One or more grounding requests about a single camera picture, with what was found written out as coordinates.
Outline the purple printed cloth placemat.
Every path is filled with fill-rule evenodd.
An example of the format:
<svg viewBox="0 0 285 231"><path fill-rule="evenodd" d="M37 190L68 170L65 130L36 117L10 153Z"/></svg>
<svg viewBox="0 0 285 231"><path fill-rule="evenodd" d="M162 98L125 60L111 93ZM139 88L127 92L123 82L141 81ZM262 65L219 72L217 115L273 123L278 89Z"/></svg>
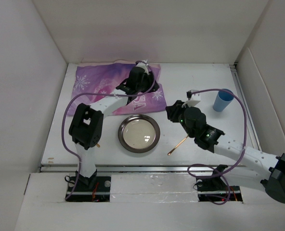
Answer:
<svg viewBox="0 0 285 231"><path fill-rule="evenodd" d="M81 93L96 93L99 95L84 95L78 97L70 106L67 115L72 116L80 103L90 104L99 101L112 91L126 78L134 63L116 62L113 64L86 64L79 65L71 97ZM115 110L113 115L146 114L165 110L167 106L162 85L155 92L137 97L130 104Z"/></svg>

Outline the metal rimmed cream plate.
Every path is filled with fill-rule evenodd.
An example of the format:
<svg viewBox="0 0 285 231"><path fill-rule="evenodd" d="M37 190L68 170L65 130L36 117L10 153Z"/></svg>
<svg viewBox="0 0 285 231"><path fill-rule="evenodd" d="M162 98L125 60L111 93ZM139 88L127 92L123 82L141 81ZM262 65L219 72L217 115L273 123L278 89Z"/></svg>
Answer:
<svg viewBox="0 0 285 231"><path fill-rule="evenodd" d="M160 139L158 123L147 115L137 114L125 118L117 132L120 144L129 152L143 154L154 149Z"/></svg>

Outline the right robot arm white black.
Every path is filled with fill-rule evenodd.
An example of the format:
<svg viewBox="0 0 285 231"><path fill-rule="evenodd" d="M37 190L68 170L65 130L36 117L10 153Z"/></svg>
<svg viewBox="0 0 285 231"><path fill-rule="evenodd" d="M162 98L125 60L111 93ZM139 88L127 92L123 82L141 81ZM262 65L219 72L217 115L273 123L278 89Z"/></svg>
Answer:
<svg viewBox="0 0 285 231"><path fill-rule="evenodd" d="M227 185L243 186L266 192L273 200L285 204L285 153L281 156L245 147L223 131L207 124L199 108L185 106L177 100L166 107L168 120L179 123L195 144L203 150L239 161L247 169L228 170L217 166L209 179L196 177L200 192L227 190Z"/></svg>

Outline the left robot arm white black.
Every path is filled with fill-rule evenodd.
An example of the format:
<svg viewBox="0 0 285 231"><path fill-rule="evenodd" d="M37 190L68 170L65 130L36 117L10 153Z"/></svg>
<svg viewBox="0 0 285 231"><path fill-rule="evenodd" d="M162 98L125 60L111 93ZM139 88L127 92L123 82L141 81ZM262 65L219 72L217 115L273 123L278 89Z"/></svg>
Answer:
<svg viewBox="0 0 285 231"><path fill-rule="evenodd" d="M68 130L76 150L64 147L78 159L74 188L80 186L90 191L95 187L97 168L94 148L100 141L104 119L136 98L158 89L159 85L151 66L146 60L137 61L130 70L128 78L111 93L102 93L102 99L95 103L80 103L77 106Z"/></svg>

